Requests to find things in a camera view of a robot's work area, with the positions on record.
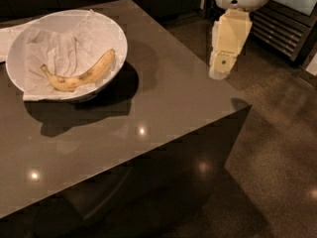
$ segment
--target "banana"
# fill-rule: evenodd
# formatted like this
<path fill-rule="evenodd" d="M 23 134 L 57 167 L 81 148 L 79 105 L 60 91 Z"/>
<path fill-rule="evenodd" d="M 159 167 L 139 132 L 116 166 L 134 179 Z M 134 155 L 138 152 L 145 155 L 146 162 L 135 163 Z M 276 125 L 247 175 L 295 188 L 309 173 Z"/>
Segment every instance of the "banana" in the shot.
<path fill-rule="evenodd" d="M 94 83 L 101 79 L 109 70 L 110 63 L 115 59 L 115 51 L 107 51 L 98 62 L 88 71 L 78 76 L 66 77 L 50 73 L 48 67 L 43 64 L 41 70 L 48 77 L 53 88 L 59 91 L 74 91 L 78 86 Z"/>

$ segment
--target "white paper towel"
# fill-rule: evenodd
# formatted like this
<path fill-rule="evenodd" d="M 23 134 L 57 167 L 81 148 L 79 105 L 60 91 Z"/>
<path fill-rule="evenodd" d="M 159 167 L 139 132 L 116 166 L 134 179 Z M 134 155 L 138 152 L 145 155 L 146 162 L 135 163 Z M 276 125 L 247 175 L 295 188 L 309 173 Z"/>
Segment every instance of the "white paper towel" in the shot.
<path fill-rule="evenodd" d="M 30 25 L 34 24 L 37 20 L 30 21 L 25 24 L 10 28 L 0 29 L 0 62 L 7 59 L 9 50 L 16 38 Z"/>
<path fill-rule="evenodd" d="M 49 32 L 37 25 L 26 31 L 25 101 L 77 97 L 97 89 L 102 82 L 82 85 L 74 92 L 55 90 L 40 66 L 45 63 L 51 73 L 75 76 L 87 71 L 108 50 L 118 48 L 108 23 L 93 11 L 65 33 Z"/>

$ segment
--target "glossy table surface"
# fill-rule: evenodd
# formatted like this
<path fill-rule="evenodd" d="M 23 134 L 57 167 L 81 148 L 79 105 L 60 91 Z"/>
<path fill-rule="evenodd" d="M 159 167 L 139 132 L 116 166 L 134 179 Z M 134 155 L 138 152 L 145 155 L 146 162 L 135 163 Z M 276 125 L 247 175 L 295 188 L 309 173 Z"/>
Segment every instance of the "glossy table surface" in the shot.
<path fill-rule="evenodd" d="M 126 64 L 94 99 L 23 102 L 0 64 L 0 217 L 248 105 L 133 1 L 89 8 L 128 40 Z"/>

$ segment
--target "white tissue paper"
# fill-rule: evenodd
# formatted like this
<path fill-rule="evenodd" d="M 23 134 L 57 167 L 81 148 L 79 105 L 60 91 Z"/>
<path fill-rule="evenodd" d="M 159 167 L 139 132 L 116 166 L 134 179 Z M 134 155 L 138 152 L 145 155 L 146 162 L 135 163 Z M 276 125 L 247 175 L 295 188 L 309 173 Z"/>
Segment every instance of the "white tissue paper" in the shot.
<path fill-rule="evenodd" d="M 75 98 L 97 89 L 102 80 L 82 85 L 74 92 L 55 90 L 40 66 L 44 63 L 51 73 L 61 76 L 76 76 L 87 71 L 108 50 L 118 49 L 109 24 L 110 21 L 105 22 L 90 11 L 76 27 L 65 33 L 39 29 L 36 24 L 27 29 L 23 100 Z"/>
<path fill-rule="evenodd" d="M 0 29 L 0 62 L 6 61 L 13 42 L 27 27 L 34 24 L 36 21 L 37 20 L 33 20 L 14 27 Z"/>

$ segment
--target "floor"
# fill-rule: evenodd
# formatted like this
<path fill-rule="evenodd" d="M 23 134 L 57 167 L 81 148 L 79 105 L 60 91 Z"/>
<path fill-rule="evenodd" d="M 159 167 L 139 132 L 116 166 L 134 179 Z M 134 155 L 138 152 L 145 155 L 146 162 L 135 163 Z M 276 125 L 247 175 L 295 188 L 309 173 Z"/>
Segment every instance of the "floor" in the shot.
<path fill-rule="evenodd" d="M 165 27 L 209 62 L 212 25 L 191 16 Z M 316 89 L 252 37 L 225 80 L 253 108 L 209 201 L 158 238 L 317 237 Z"/>

